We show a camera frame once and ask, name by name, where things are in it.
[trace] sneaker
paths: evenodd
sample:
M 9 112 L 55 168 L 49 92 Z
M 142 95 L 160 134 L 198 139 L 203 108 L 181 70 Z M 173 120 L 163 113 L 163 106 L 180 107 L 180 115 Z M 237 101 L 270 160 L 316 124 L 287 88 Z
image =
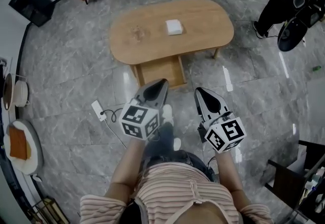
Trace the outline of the sneaker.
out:
M 174 151 L 178 151 L 181 148 L 182 141 L 176 137 L 174 138 Z
M 257 29 L 256 29 L 257 24 L 258 24 L 257 21 L 254 21 L 254 22 L 252 23 L 253 28 L 254 28 L 254 30 L 255 30 L 255 32 L 256 32 L 256 36 L 257 36 L 258 38 L 260 38 L 260 39 L 263 39 L 264 36 L 260 35 L 260 34 L 258 33 Z
M 174 126 L 174 120 L 173 120 L 173 109 L 171 105 L 166 104 L 162 107 L 162 117 L 164 118 L 163 124 L 169 122 Z

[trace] forearm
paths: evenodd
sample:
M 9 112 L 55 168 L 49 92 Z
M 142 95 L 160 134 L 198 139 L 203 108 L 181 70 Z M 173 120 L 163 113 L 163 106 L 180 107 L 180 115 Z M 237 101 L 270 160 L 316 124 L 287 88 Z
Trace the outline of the forearm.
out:
M 132 138 L 126 152 L 116 167 L 111 183 L 120 183 L 134 188 L 137 182 L 145 141 Z
M 243 185 L 240 180 L 238 171 L 233 161 L 231 153 L 215 153 L 217 159 L 220 184 L 225 186 L 230 192 L 242 190 Z

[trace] power strip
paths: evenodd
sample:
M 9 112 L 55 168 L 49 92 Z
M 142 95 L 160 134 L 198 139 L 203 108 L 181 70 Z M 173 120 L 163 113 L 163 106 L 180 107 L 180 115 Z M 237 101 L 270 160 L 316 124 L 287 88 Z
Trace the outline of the power strip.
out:
M 104 121 L 107 116 L 105 113 L 103 113 L 101 115 L 101 113 L 104 111 L 102 106 L 100 105 L 100 103 L 98 102 L 98 100 L 94 101 L 92 104 L 91 104 L 92 108 L 94 109 L 97 117 L 99 118 L 100 122 Z

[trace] person's arm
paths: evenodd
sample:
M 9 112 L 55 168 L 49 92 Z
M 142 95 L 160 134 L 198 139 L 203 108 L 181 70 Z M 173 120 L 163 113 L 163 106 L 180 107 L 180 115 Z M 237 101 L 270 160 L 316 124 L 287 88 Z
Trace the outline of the person's arm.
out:
M 238 171 L 233 161 L 231 153 L 215 153 L 217 159 L 220 184 L 225 186 L 231 193 L 234 205 L 238 211 L 251 204 L 245 192 L 243 184 L 240 180 Z
M 130 195 L 137 184 L 140 163 L 145 148 L 145 141 L 132 138 L 127 150 L 116 167 L 105 197 L 129 202 Z

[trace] white tissue box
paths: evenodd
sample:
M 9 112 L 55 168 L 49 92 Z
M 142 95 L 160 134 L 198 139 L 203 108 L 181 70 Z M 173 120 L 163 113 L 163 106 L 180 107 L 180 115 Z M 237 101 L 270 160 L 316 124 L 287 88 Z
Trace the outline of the white tissue box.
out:
M 166 25 L 168 35 L 181 35 L 183 33 L 181 22 L 177 19 L 167 20 Z

